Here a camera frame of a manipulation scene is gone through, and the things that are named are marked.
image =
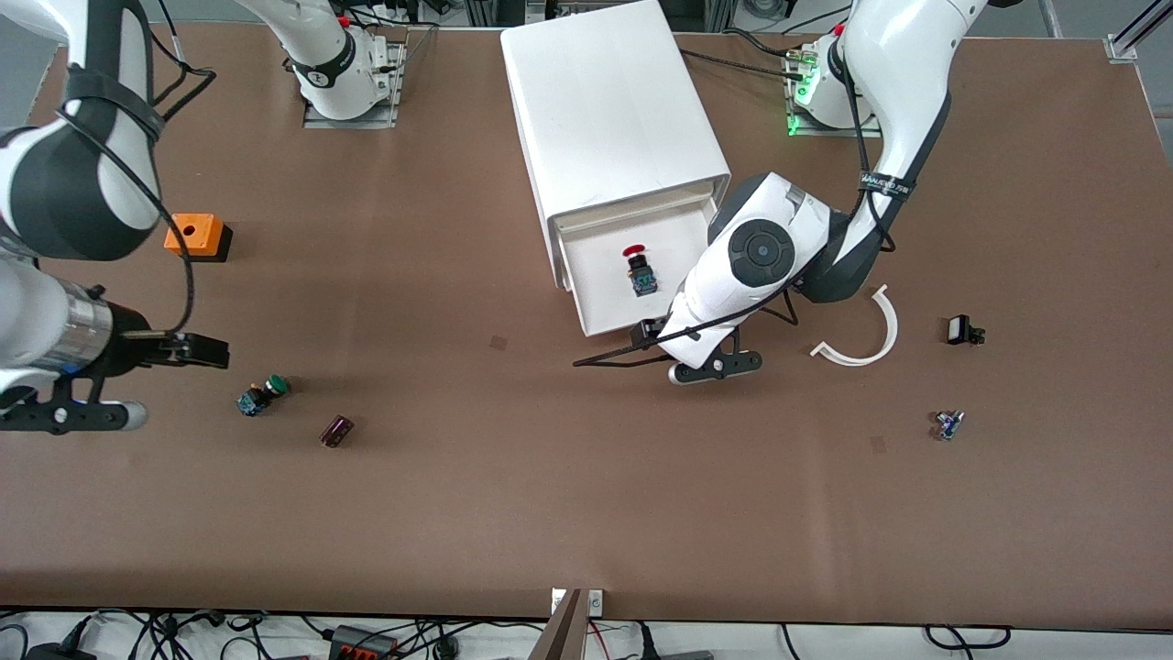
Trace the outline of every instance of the small blue component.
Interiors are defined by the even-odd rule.
[[[269,408],[269,406],[256,401],[253,397],[249,396],[248,393],[245,393],[244,395],[240,395],[240,399],[236,400],[236,408],[245,417],[256,417]]]
[[[961,423],[965,420],[965,414],[955,410],[952,413],[938,413],[937,423],[941,424],[941,440],[949,442],[957,435]]]
[[[631,271],[631,287],[637,295],[646,295],[659,290],[656,283],[656,273],[649,266],[637,267]]]

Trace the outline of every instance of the cable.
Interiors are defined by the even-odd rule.
[[[425,25],[425,23],[416,23],[416,25]],[[416,50],[419,50],[421,46],[423,46],[425,43],[427,43],[427,42],[428,42],[428,36],[429,36],[429,35],[430,35],[430,34],[432,34],[433,32],[439,32],[439,30],[440,30],[440,25],[439,25],[439,23],[427,23],[427,25],[428,25],[428,28],[427,28],[426,30],[423,30],[423,36],[421,36],[421,38],[420,38],[420,41],[419,41],[419,43],[416,43],[416,45],[415,45],[415,47],[413,47],[413,48],[409,48],[409,49],[407,50],[407,56],[406,56],[406,57],[404,57],[404,63],[405,63],[405,64],[406,64],[407,62],[412,61],[412,56],[413,56],[413,55],[415,55],[415,52],[416,52]]]
[[[238,635],[238,637],[235,637],[235,638],[225,641],[224,646],[221,647],[221,660],[224,660],[224,654],[228,653],[228,647],[232,646],[233,641],[246,641],[246,642],[251,644],[252,646],[257,647],[257,660],[260,660],[260,658],[262,658],[262,655],[260,655],[260,647],[257,646],[257,642],[252,641],[252,638],[245,637],[245,635]]]
[[[656,640],[652,639],[651,628],[643,621],[636,622],[639,624],[639,633],[644,637],[644,653],[639,656],[640,660],[659,660],[659,653],[656,651]]]
[[[625,348],[622,348],[622,349],[616,349],[613,352],[608,352],[605,354],[599,354],[599,355],[596,355],[596,356],[591,356],[591,358],[586,358],[586,359],[583,359],[583,360],[578,360],[578,361],[572,362],[571,367],[642,367],[643,365],[650,365],[652,362],[662,362],[664,360],[671,360],[671,358],[665,359],[665,358],[660,356],[658,359],[651,359],[651,360],[646,360],[646,361],[640,361],[639,363],[611,363],[611,362],[605,362],[605,361],[611,360],[612,358],[619,358],[621,355],[628,355],[628,354],[631,354],[631,353],[642,352],[644,349],[650,349],[652,347],[663,345],[664,342],[671,342],[672,340],[678,340],[680,338],[684,338],[684,336],[687,336],[687,335],[692,335],[694,333],[700,333],[701,329],[707,329],[707,328],[712,327],[713,325],[720,325],[721,322],[727,322],[730,320],[733,320],[734,318],[740,318],[743,315],[751,314],[751,313],[758,311],[759,308],[762,308],[764,306],[768,305],[771,302],[771,300],[773,300],[778,295],[782,294],[782,291],[785,291],[786,288],[787,288],[787,286],[781,286],[777,291],[774,291],[773,293],[769,293],[768,295],[766,295],[765,298],[762,298],[762,299],[753,302],[752,305],[750,305],[750,306],[747,306],[747,307],[745,307],[743,309],[734,311],[733,313],[727,313],[727,314],[725,314],[725,315],[723,315],[720,318],[714,318],[712,320],[706,320],[706,321],[704,321],[704,322],[701,322],[699,325],[690,325],[690,326],[685,327],[684,329],[679,329],[679,332],[677,332],[677,333],[672,333],[672,334],[669,334],[669,335],[658,335],[656,338],[649,338],[649,339],[646,339],[646,340],[644,340],[642,342],[635,343],[635,345],[632,345],[630,347],[625,347]]]
[[[171,30],[171,43],[175,43],[175,54],[178,56],[179,61],[187,63],[187,59],[183,56],[183,46],[179,45],[179,33],[175,29],[175,21],[171,20],[171,12],[167,11],[167,2],[158,0],[158,8],[163,9],[163,18],[167,19],[167,27]]]
[[[151,660],[155,658],[163,658],[163,645],[167,645],[171,652],[171,660],[195,660],[191,652],[188,651],[185,646],[179,641],[179,631],[185,626],[191,624],[208,620],[213,626],[218,625],[216,619],[209,614],[210,611],[199,611],[195,614],[188,617],[183,621],[175,618],[174,614],[167,614],[162,619],[156,619],[152,621],[150,627],[150,638],[155,642],[155,649],[151,652]]]
[[[765,53],[767,55],[773,55],[775,57],[785,57],[786,56],[786,50],[788,50],[788,48],[784,48],[781,50],[779,50],[778,48],[771,48],[769,46],[766,46],[765,43],[762,43],[761,41],[759,41],[757,36],[754,36],[753,34],[750,34],[748,32],[746,32],[746,30],[744,30],[744,29],[741,29],[739,27],[727,27],[727,28],[725,28],[725,29],[721,30],[721,34],[737,34],[738,36],[740,36],[740,38],[745,39],[746,41],[748,41],[750,45],[753,46],[754,48],[761,50],[762,53]]]
[[[768,313],[769,315],[773,315],[773,317],[777,317],[777,318],[781,318],[786,322],[789,322],[791,325],[794,325],[796,327],[798,324],[799,324],[799,314],[794,312],[794,302],[791,301],[791,291],[789,291],[789,288],[785,288],[785,287],[782,288],[782,298],[786,299],[786,309],[791,312],[789,315],[786,315],[786,314],[784,314],[780,311],[772,309],[768,306],[761,307],[761,311]]]
[[[21,626],[20,624],[7,624],[0,626],[0,633],[5,631],[16,631],[18,633],[20,633],[21,638],[20,655],[16,658],[16,660],[25,660],[25,656],[28,655],[28,631],[25,628],[25,626]]]
[[[88,140],[94,147],[97,147],[97,150],[101,151],[102,155],[110,158],[110,161],[114,164],[116,164],[118,169],[122,170],[122,173],[126,175],[127,178],[129,178],[130,182],[134,183],[136,188],[138,188],[138,191],[142,192],[143,196],[147,197],[147,200],[149,200],[151,205],[155,206],[155,210],[160,212],[160,215],[163,217],[163,222],[167,223],[167,227],[171,231],[171,234],[175,236],[175,239],[179,243],[179,256],[183,259],[183,277],[187,284],[187,297],[183,302],[183,314],[179,315],[179,320],[175,324],[175,326],[172,326],[167,332],[168,335],[175,335],[179,333],[181,329],[183,329],[183,327],[188,324],[188,320],[191,319],[191,312],[196,306],[196,275],[191,268],[191,252],[188,251],[188,241],[183,239],[183,233],[179,232],[179,227],[175,224],[175,219],[171,218],[171,212],[167,210],[167,207],[163,205],[163,202],[160,200],[160,198],[155,195],[155,192],[152,192],[151,189],[145,183],[143,183],[143,179],[140,178],[138,175],[135,173],[133,169],[130,169],[130,165],[128,165],[126,161],[122,159],[121,156],[110,150],[110,148],[107,147],[101,140],[95,137],[94,134],[90,132],[86,127],[77,123],[77,117],[67,113],[65,106],[57,108],[56,114],[59,117],[65,120],[66,123],[73,127],[74,130],[81,134],[82,137]]]
[[[121,607],[99,607],[97,610],[94,611],[93,615],[95,619],[100,620],[102,618],[102,614],[126,614],[127,617],[130,617],[131,619],[138,621],[140,624],[145,624],[148,621],[147,619],[143,619],[138,614],[135,614],[134,612],[130,612],[129,610],[123,610]]]
[[[800,74],[800,73],[781,72],[781,70],[767,69],[767,68],[764,68],[764,67],[755,67],[753,64],[746,64],[746,63],[743,63],[743,62],[734,62],[733,60],[723,60],[720,57],[714,57],[712,55],[706,55],[704,53],[696,53],[693,50],[685,50],[684,48],[680,48],[680,54],[682,55],[687,55],[690,57],[697,57],[698,60],[707,60],[710,62],[717,62],[718,64],[725,64],[727,67],[733,67],[733,68],[738,68],[738,69],[752,70],[752,72],[764,73],[764,74],[767,74],[767,75],[777,75],[778,77],[785,77],[787,80],[794,80],[794,81],[801,81],[802,80],[802,74]]]
[[[850,8],[852,8],[852,6],[850,6],[850,5],[848,5],[848,6],[846,6],[846,7],[840,7],[840,8],[838,8],[838,9],[834,9],[834,11],[830,11],[830,12],[827,12],[826,14],[819,14],[818,16],[815,16],[815,18],[813,18],[813,19],[807,19],[807,20],[805,20],[805,21],[802,21],[802,22],[798,22],[798,23],[794,23],[794,25],[792,25],[791,27],[788,27],[788,28],[784,29],[782,32],[779,32],[778,34],[789,34],[789,33],[794,32],[795,29],[798,29],[798,28],[800,28],[800,27],[806,27],[806,26],[808,26],[808,25],[811,25],[811,23],[813,23],[813,22],[815,22],[815,21],[821,21],[822,19],[828,19],[828,18],[830,18],[830,16],[834,16],[835,14],[841,14],[841,13],[843,13],[843,12],[846,12],[846,11],[850,9]],[[762,33],[762,32],[766,32],[766,30],[768,30],[769,28],[774,27],[775,25],[778,25],[778,23],[780,23],[780,22],[782,22],[782,21],[785,21],[785,20],[786,20],[785,18],[782,18],[782,19],[778,19],[777,21],[774,21],[774,22],[772,22],[772,23],[767,25],[766,27],[759,27],[758,29],[755,29],[755,30],[753,30],[753,32],[757,32],[757,33]]]
[[[595,632],[595,639],[598,640],[598,646],[599,646],[599,648],[603,649],[603,658],[605,660],[611,660],[611,653],[608,652],[608,649],[606,649],[606,642],[603,641],[603,633],[599,632],[598,624],[596,624],[595,621],[591,621],[590,622],[590,630]]]
[[[799,658],[798,651],[794,651],[794,642],[791,641],[791,631],[786,627],[786,624],[782,624],[782,639],[786,640],[786,651],[791,653],[791,658],[794,660],[802,660]]]
[[[933,637],[933,628],[944,628],[949,631],[950,633],[952,633],[954,638],[957,639],[957,644],[945,644],[938,641],[937,638]],[[933,646],[936,646],[937,648],[948,651],[950,653],[954,651],[962,651],[965,653],[967,660],[974,660],[975,651],[991,651],[995,648],[1002,648],[1003,646],[1010,644],[1010,628],[996,628],[996,630],[1002,631],[1003,633],[1002,639],[991,641],[989,644],[971,644],[967,641],[965,638],[962,637],[961,632],[958,632],[957,628],[949,625],[924,626],[924,634],[925,637],[929,638],[929,641],[933,642]]]
[[[852,123],[855,124],[855,143],[860,150],[860,169],[862,171],[869,171],[872,169],[872,161],[868,157],[868,145],[863,141],[863,123],[860,121],[860,106],[859,100],[855,96],[855,80],[852,79],[852,72],[847,66],[843,67],[843,86],[847,88],[847,104],[852,109]],[[880,233],[886,243],[884,246],[880,247],[881,252],[895,252],[896,241],[891,239],[888,230],[880,225],[880,213],[876,212],[876,204],[872,197],[870,190],[860,190],[861,197],[855,199],[855,207],[852,209],[850,217],[855,217],[855,213],[860,210],[860,202],[863,198],[868,200],[868,209],[872,211],[872,220],[875,225],[875,231]]]
[[[538,625],[535,625],[535,624],[527,624],[526,621],[511,621],[511,622],[504,622],[504,624],[501,624],[501,622],[497,622],[497,621],[484,621],[484,625],[486,626],[493,626],[494,628],[526,627],[526,628],[533,628],[533,630],[535,630],[537,632],[542,632],[542,631],[545,630],[542,626],[538,626]],[[615,627],[610,627],[610,626],[603,626],[603,632],[621,631],[621,630],[623,630],[623,628],[615,628]]]
[[[86,626],[89,624],[95,614],[87,614],[84,619],[77,621],[77,625],[69,631],[69,634],[61,640],[60,648],[66,655],[73,655],[77,647],[81,646],[81,635],[86,634]]]
[[[163,89],[163,91],[161,91],[157,96],[155,96],[155,98],[151,100],[152,106],[162,103],[163,100],[165,100],[171,94],[171,91],[175,91],[181,84],[183,84],[183,81],[187,80],[189,73],[191,75],[196,75],[204,79],[199,82],[199,84],[192,88],[191,91],[188,91],[187,94],[181,96],[178,101],[176,101],[170,108],[163,111],[162,114],[163,121],[170,121],[171,117],[179,114],[179,110],[182,110],[184,106],[194,101],[196,96],[199,96],[199,94],[202,94],[204,89],[208,89],[208,87],[216,80],[216,72],[206,67],[198,69],[194,68],[182,57],[168,50],[167,46],[163,46],[163,42],[158,40],[158,36],[155,36],[154,32],[151,30],[148,32],[150,32],[150,39],[151,41],[155,42],[155,46],[163,52],[163,54],[167,56],[168,60],[171,60],[171,63],[174,63],[176,67],[179,68],[179,76],[175,79],[175,81],[171,82],[171,84],[168,84]]]
[[[138,659],[138,645],[142,644],[143,638],[147,637],[147,631],[151,630],[152,626],[155,625],[156,618],[157,615],[155,614],[150,614],[149,617],[147,617],[147,621],[143,624],[142,630],[138,631],[138,637],[135,638],[134,646],[130,647],[130,653],[127,654],[127,660]]]
[[[265,660],[273,660],[269,649],[265,648],[265,642],[260,641],[260,631],[257,630],[257,626],[252,626],[252,640],[257,642],[257,651],[260,652],[262,658]]]
[[[313,632],[318,633],[319,635],[321,635],[321,639],[326,639],[326,630],[325,628],[319,628],[318,626],[314,626],[313,621],[311,621],[308,617],[306,617],[305,614],[298,614],[298,619],[301,619],[301,621],[306,626],[310,626],[311,631],[313,631]]]

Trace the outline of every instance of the white curved plastic piece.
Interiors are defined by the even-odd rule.
[[[896,322],[896,307],[891,306],[891,300],[883,294],[886,290],[888,290],[887,284],[880,286],[880,288],[872,294],[872,299],[880,305],[880,308],[883,311],[883,318],[888,322],[888,336],[884,338],[883,347],[880,349],[880,353],[872,358],[847,358],[846,355],[830,348],[827,342],[822,342],[815,347],[813,352],[811,352],[811,358],[822,354],[822,358],[834,362],[835,365],[843,367],[866,367],[888,355],[888,352],[896,346],[896,333],[899,332],[900,326]]]

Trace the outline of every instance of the black cable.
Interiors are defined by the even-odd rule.
[[[257,630],[257,626],[252,626],[252,639],[253,641],[257,642],[257,651],[260,652],[260,656],[264,658],[265,660],[273,660],[273,656],[269,653],[269,649],[265,648],[265,642],[260,641],[260,631]]]
[[[189,67],[188,73],[191,75],[198,75],[203,77],[203,80],[199,81],[199,84],[191,88],[190,91],[179,96],[179,100],[163,113],[163,121],[171,121],[171,117],[179,114],[179,110],[182,110],[188,103],[195,101],[196,96],[203,94],[204,89],[208,89],[208,87],[216,81],[216,72],[211,69],[194,69]]]
[[[191,252],[188,251],[188,241],[183,239],[183,233],[179,232],[179,227],[175,224],[175,219],[171,218],[171,212],[167,210],[163,202],[160,200],[160,198],[145,183],[143,183],[143,179],[140,178],[133,169],[130,169],[130,165],[128,165],[121,156],[115,154],[101,140],[95,137],[94,134],[86,127],[77,123],[77,117],[67,113],[63,106],[57,108],[56,114],[122,170],[122,173],[126,175],[136,188],[138,188],[138,191],[142,192],[143,196],[147,197],[147,200],[155,206],[155,210],[160,212],[163,222],[167,223],[168,229],[171,231],[171,234],[175,236],[175,239],[179,243],[179,256],[183,259],[183,277],[187,284],[187,298],[183,304],[183,314],[179,315],[179,320],[175,324],[175,326],[167,332],[169,335],[179,333],[181,329],[183,329],[183,327],[188,324],[188,320],[191,319],[191,312],[196,306],[196,275],[191,268]]]
[[[301,619],[301,622],[308,626],[311,631],[321,635],[321,639],[327,639],[326,628],[319,628],[318,626],[314,626],[313,621],[311,621],[310,618],[306,617],[305,614],[298,614],[298,619]]]
[[[165,658],[164,646],[170,652],[171,660],[195,660],[188,647],[179,641],[179,633],[183,628],[201,621],[206,621],[212,627],[218,627],[224,622],[224,614],[216,610],[199,610],[182,620],[176,619],[175,614],[164,614],[163,617],[151,617],[148,619],[147,625],[149,626],[151,641],[155,644],[155,648],[151,651],[151,660],[155,658]],[[138,640],[135,641],[135,647],[128,660],[134,660],[137,651]]]
[[[167,2],[158,0],[158,8],[163,9],[163,18],[167,20],[167,27],[171,30],[171,36],[178,39],[179,33],[175,29],[175,21],[171,20],[171,12],[167,11]]]
[[[937,638],[933,637],[933,628],[944,628],[944,630],[949,631],[954,635],[954,638],[957,640],[957,644],[945,644],[943,641],[938,641]],[[991,642],[988,642],[988,644],[972,644],[970,641],[967,641],[965,638],[962,637],[961,632],[957,628],[955,628],[952,626],[949,626],[949,625],[938,625],[938,626],[937,625],[928,625],[928,626],[924,626],[924,634],[925,634],[925,637],[929,638],[929,641],[933,642],[933,646],[936,646],[937,648],[941,648],[941,649],[944,649],[944,651],[949,651],[950,653],[954,652],[954,651],[964,652],[967,660],[974,660],[974,652],[975,651],[992,651],[995,648],[1002,648],[1003,646],[1010,644],[1010,628],[997,628],[997,630],[1002,631],[1002,633],[1003,633],[1002,639],[998,639],[998,640],[995,640],[995,641],[991,641]]]
[[[138,614],[130,612],[129,610],[123,610],[121,607],[99,607],[94,611],[94,618],[101,620],[102,614],[126,614],[140,624],[145,624],[148,619],[143,619]]]
[[[798,326],[798,324],[799,324],[799,314],[795,313],[795,311],[794,311],[794,302],[791,301],[791,291],[789,291],[789,288],[786,288],[786,287],[782,288],[782,298],[786,299],[786,309],[791,312],[789,315],[786,315],[785,313],[782,313],[780,311],[772,309],[768,306],[761,307],[761,311],[768,313],[769,315],[773,315],[773,317],[777,317],[777,318],[781,318],[782,320],[785,320],[786,322],[789,322],[791,325]]]
[[[527,624],[526,621],[506,621],[506,622],[484,621],[484,625],[486,626],[493,626],[494,628],[526,627],[526,628],[533,628],[533,630],[535,630],[537,632],[542,632],[542,631],[545,630],[542,626],[538,626],[536,624]],[[616,628],[613,626],[599,626],[599,630],[602,630],[605,633],[605,632],[610,632],[610,631],[622,631],[623,628]]]
[[[142,630],[138,631],[138,637],[135,638],[134,646],[130,647],[130,653],[127,654],[127,660],[138,660],[138,645],[142,644],[143,638],[147,637],[147,631],[150,631],[155,626],[156,614],[150,614],[147,617],[147,621],[143,624]]]
[[[69,634],[61,640],[60,648],[66,655],[72,655],[77,647],[81,646],[81,635],[86,634],[86,626],[89,624],[94,614],[87,614],[84,619],[77,621],[77,625],[69,631]]]
[[[869,171],[872,169],[872,159],[868,157],[868,145],[863,141],[863,123],[860,121],[860,104],[855,96],[855,81],[852,79],[852,72],[846,66],[843,67],[843,86],[847,88],[847,104],[852,109],[852,123],[855,124],[855,143],[860,150],[860,169],[862,171]],[[888,230],[880,224],[880,213],[876,212],[875,200],[872,198],[872,191],[860,190],[862,197],[855,199],[855,209],[852,210],[850,217],[855,217],[855,213],[860,209],[860,202],[866,198],[868,200],[868,209],[872,211],[872,219],[875,224],[875,231],[880,233],[887,245],[880,247],[881,252],[895,252],[896,241],[893,240],[891,234]]]
[[[751,33],[748,33],[748,32],[746,32],[746,30],[744,30],[744,29],[741,29],[739,27],[727,27],[727,28],[725,28],[725,29],[721,30],[721,34],[737,34],[737,35],[744,38],[746,41],[748,41],[754,48],[761,50],[762,53],[765,53],[767,55],[773,55],[775,57],[785,57],[786,56],[786,50],[788,50],[788,48],[784,48],[781,50],[779,50],[778,48],[771,48],[769,46],[766,46],[761,41],[758,41],[757,36],[754,36],[753,34],[751,34]]]
[[[21,626],[20,624],[7,624],[0,626],[0,633],[5,631],[16,631],[18,633],[20,633],[21,638],[20,656],[16,660],[25,660],[25,656],[28,655],[28,631],[25,628],[25,626]]]
[[[228,640],[228,641],[224,642],[224,646],[221,647],[221,660],[224,660],[224,654],[228,653],[228,647],[232,646],[233,641],[246,641],[246,642],[251,644],[252,646],[256,646],[257,647],[257,660],[260,660],[260,658],[262,658],[262,655],[260,655],[260,647],[257,646],[257,642],[252,641],[252,638],[244,637],[244,635],[235,637],[235,638],[232,638],[232,639],[230,639],[230,640]]]
[[[576,365],[575,367],[615,367],[617,369],[631,369],[632,367],[644,367],[647,365],[655,365],[657,362],[667,362],[670,360],[676,360],[676,359],[673,359],[667,354],[664,354],[662,356],[650,358],[647,360],[637,360],[635,362],[606,362],[605,360],[602,360],[601,362],[591,362],[590,365]]]
[[[793,660],[802,660],[799,658],[799,652],[794,651],[794,642],[791,641],[791,631],[787,628],[786,624],[782,624],[782,639],[786,640],[786,651],[791,653]]]
[[[232,619],[228,621],[228,627],[238,633],[243,633],[244,631],[251,631],[252,628],[259,626],[260,622],[265,620],[265,617],[267,614],[269,612],[264,611],[257,612],[256,614],[238,614],[236,617],[232,617]],[[237,621],[239,621],[240,619],[244,619],[244,622],[237,624]]]
[[[155,35],[154,30],[148,29],[147,32],[150,33],[150,39],[151,41],[155,42],[155,46],[163,52],[163,54],[167,56],[168,60],[171,60],[171,63],[174,63],[176,67],[179,68],[179,76],[176,77],[175,81],[171,82],[171,84],[168,84],[163,89],[163,91],[161,91],[157,96],[155,96],[151,100],[152,106],[162,103],[163,100],[165,100],[172,91],[175,91],[181,84],[183,84],[183,81],[187,80],[188,74],[197,75],[204,79],[191,91],[184,94],[178,101],[175,102],[175,104],[172,104],[162,114],[163,121],[169,121],[171,117],[177,115],[179,110],[183,109],[184,106],[194,101],[196,96],[203,93],[204,89],[208,89],[208,86],[216,80],[216,72],[206,67],[198,69],[192,67],[182,57],[179,57],[175,53],[171,53],[171,50],[169,50],[168,47],[164,46],[162,41],[160,41],[158,36]],[[178,35],[175,34],[174,28],[171,30],[171,34],[176,36],[176,40],[178,40]]]
[[[575,361],[574,363],[571,363],[571,366],[572,367],[617,367],[617,366],[622,367],[625,363],[609,363],[609,362],[605,362],[605,361],[609,361],[612,358],[619,358],[621,355],[628,355],[628,354],[631,354],[631,353],[642,352],[644,349],[650,349],[652,347],[663,345],[664,342],[671,342],[672,340],[678,340],[680,338],[685,338],[687,335],[692,335],[693,333],[700,333],[701,329],[707,329],[707,328],[712,327],[713,325],[720,325],[721,322],[727,322],[730,320],[733,320],[734,318],[740,318],[743,315],[753,313],[753,312],[758,311],[759,308],[768,305],[771,302],[771,300],[773,300],[778,295],[782,294],[782,291],[785,291],[785,290],[786,290],[786,286],[782,286],[782,287],[778,288],[777,291],[774,291],[773,293],[766,295],[765,298],[762,298],[762,299],[753,302],[752,305],[750,305],[750,306],[747,306],[745,308],[734,311],[733,313],[727,313],[727,314],[721,315],[719,318],[714,318],[712,320],[706,320],[706,321],[704,321],[704,322],[701,322],[699,325],[690,325],[690,326],[685,327],[684,329],[679,329],[679,332],[677,332],[677,333],[671,333],[669,335],[658,335],[656,338],[649,338],[649,339],[646,339],[646,340],[644,340],[642,342],[637,342],[637,343],[635,343],[635,345],[632,345],[630,347],[625,347],[625,348],[622,348],[622,349],[616,349],[613,352],[608,352],[605,354],[599,354],[599,355],[596,355],[596,356],[591,356],[591,358],[586,358],[586,359],[583,359],[583,360],[578,360],[578,361]],[[643,361],[643,363],[644,365],[649,365],[650,362],[660,362],[660,360],[663,360],[663,359],[657,359],[657,360],[651,360],[651,361]]]
[[[680,48],[680,54],[682,55],[687,55],[690,57],[697,57],[698,60],[707,60],[710,62],[717,62],[718,64],[725,64],[727,67],[733,67],[733,68],[738,68],[738,69],[752,70],[752,72],[757,72],[757,73],[764,73],[764,74],[767,74],[767,75],[777,75],[778,77],[785,77],[787,80],[793,80],[793,81],[801,81],[802,80],[802,74],[800,74],[800,73],[782,72],[782,70],[767,69],[767,68],[764,68],[764,67],[755,67],[753,64],[746,64],[744,62],[734,62],[733,60],[723,60],[720,57],[714,57],[712,55],[706,55],[704,53],[696,53],[693,50],[685,50],[684,48]]]
[[[457,633],[461,633],[461,632],[465,632],[465,631],[467,631],[467,630],[469,630],[469,628],[473,628],[473,627],[476,627],[476,626],[480,626],[481,624],[482,624],[481,621],[473,621],[473,622],[470,622],[470,624],[467,624],[467,625],[465,625],[465,626],[461,626],[461,627],[459,627],[459,628],[456,628],[456,630],[454,630],[454,631],[450,631],[450,632],[446,632],[446,633],[443,633],[443,634],[441,634],[441,635],[436,637],[436,639],[433,639],[433,640],[428,640],[428,641],[425,641],[425,642],[422,642],[422,644],[415,644],[414,646],[412,646],[412,648],[411,648],[411,649],[408,649],[408,651],[405,651],[405,652],[400,652],[400,651],[399,651],[398,648],[395,648],[395,649],[388,649],[388,651],[387,651],[386,653],[384,653],[382,655],[380,655],[380,656],[379,656],[379,658],[377,658],[375,660],[387,660],[388,658],[391,658],[391,655],[392,655],[392,654],[394,654],[394,655],[395,655],[396,660],[404,660],[405,658],[408,658],[408,656],[411,656],[411,655],[413,655],[413,654],[415,654],[415,653],[419,653],[420,651],[425,651],[425,649],[427,649],[428,647],[432,647],[432,646],[435,646],[436,644],[439,644],[440,641],[442,641],[442,640],[445,640],[445,639],[448,639],[448,638],[452,638],[452,637],[455,637],[455,635],[456,635]],[[441,622],[433,622],[433,624],[432,624],[432,628],[428,628],[428,630],[425,630],[425,631],[421,631],[421,632],[416,633],[416,634],[415,634],[415,635],[413,635],[412,638],[408,638],[408,639],[407,639],[407,640],[406,640],[406,641],[405,641],[405,642],[404,642],[402,645],[400,645],[400,646],[404,646],[404,645],[406,645],[407,642],[409,642],[409,641],[413,641],[413,640],[420,640],[420,639],[422,639],[423,634],[426,634],[426,633],[428,633],[428,632],[430,632],[430,631],[433,631],[433,630],[436,630],[436,628],[441,627],[442,625],[443,625],[443,622],[442,622],[442,621],[441,621]]]
[[[639,656],[640,660],[659,660],[659,652],[656,651],[656,640],[652,639],[652,631],[647,627],[647,624],[643,621],[636,621],[639,624],[639,633],[644,638],[644,652]]]

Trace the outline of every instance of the white floor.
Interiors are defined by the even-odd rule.
[[[60,642],[84,617],[86,612],[38,612],[16,614],[0,619],[0,624],[25,626],[32,645]],[[334,619],[313,617],[318,626],[333,627],[350,625],[377,631],[409,624],[395,619]],[[602,628],[618,630],[603,632],[608,656],[619,660],[643,649],[638,626],[622,621],[601,621]],[[717,660],[780,659],[791,660],[782,641],[781,627],[768,624],[649,624],[660,655],[691,651],[708,651]],[[961,652],[936,648],[917,627],[896,626],[799,626],[788,627],[794,649],[801,660],[964,660]],[[87,626],[81,649],[93,653],[100,660],[122,660],[138,637],[142,625],[123,614],[103,614]],[[308,656],[325,659],[328,642],[312,632],[297,617],[270,617],[258,628],[266,651],[274,659]],[[961,630],[971,642],[989,642],[1002,633],[992,631]],[[224,645],[238,633],[228,626],[212,628],[197,624],[184,628],[179,641],[195,660],[221,658]],[[503,658],[527,658],[537,640],[538,632],[528,627],[499,628],[477,626],[457,635],[460,658],[465,660],[496,660]],[[937,630],[941,641],[952,641],[949,633]],[[426,639],[432,639],[429,633]],[[0,633],[0,659],[19,660],[20,635],[14,631]],[[148,639],[140,646],[140,658],[151,656],[152,645]],[[1157,633],[1072,633],[1051,631],[1013,631],[1004,647],[994,651],[976,651],[976,660],[1169,660],[1173,659],[1173,635]],[[248,642],[233,642],[223,655],[226,660],[253,660],[257,651]],[[415,660],[428,660],[426,651],[412,655]],[[586,640],[585,660],[605,660],[595,637]]]

